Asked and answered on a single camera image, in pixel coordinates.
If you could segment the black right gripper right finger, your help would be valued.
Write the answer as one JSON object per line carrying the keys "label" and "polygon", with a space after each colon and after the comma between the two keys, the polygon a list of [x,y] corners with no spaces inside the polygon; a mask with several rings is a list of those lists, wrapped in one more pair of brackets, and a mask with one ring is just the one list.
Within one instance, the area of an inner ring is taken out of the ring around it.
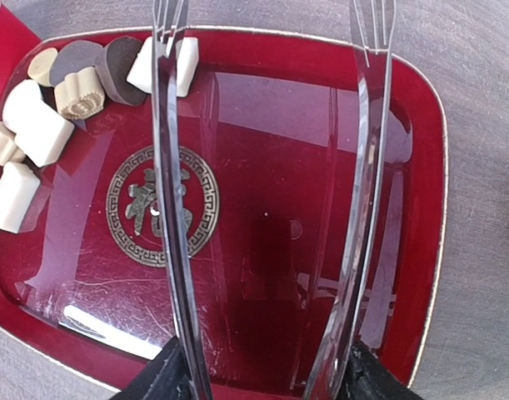
{"label": "black right gripper right finger", "polygon": [[354,342],[343,378],[343,398],[353,400],[422,400],[401,384],[362,342]]}

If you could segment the metal serving tongs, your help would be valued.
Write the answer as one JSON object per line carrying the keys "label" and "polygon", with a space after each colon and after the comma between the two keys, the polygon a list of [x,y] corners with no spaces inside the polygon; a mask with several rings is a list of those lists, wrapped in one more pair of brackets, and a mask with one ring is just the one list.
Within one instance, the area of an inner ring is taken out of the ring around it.
{"label": "metal serving tongs", "polygon": [[190,28],[153,6],[157,193],[196,398],[339,396],[367,280],[392,86],[393,1],[352,41]]}

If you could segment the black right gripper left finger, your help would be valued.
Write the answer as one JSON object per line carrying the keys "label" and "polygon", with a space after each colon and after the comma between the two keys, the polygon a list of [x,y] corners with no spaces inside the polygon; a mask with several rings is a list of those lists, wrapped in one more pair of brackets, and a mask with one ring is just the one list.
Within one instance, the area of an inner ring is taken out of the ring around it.
{"label": "black right gripper left finger", "polygon": [[111,400],[191,399],[188,370],[177,337],[170,339],[161,352],[122,391]]}

